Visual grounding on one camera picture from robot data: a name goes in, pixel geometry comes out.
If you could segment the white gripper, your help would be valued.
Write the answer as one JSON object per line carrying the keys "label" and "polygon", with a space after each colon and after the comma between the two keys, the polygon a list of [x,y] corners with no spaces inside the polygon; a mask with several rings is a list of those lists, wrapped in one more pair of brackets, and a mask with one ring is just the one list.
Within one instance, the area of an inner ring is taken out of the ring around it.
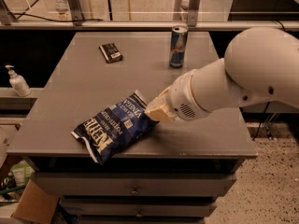
{"label": "white gripper", "polygon": [[166,106],[159,106],[166,100],[179,119],[191,121],[207,117],[209,112],[197,104],[192,93],[194,74],[195,69],[178,77],[170,87],[164,89],[149,103],[145,114],[154,121],[173,122],[176,116]]}

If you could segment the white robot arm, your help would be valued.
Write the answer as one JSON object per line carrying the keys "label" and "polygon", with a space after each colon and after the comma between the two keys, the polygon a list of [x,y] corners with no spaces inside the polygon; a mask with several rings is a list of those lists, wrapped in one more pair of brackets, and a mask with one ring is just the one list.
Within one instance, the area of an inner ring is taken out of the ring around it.
{"label": "white robot arm", "polygon": [[145,114],[162,122],[195,120],[271,101],[299,107],[299,40],[275,28],[250,28],[232,39],[223,58],[179,76]]}

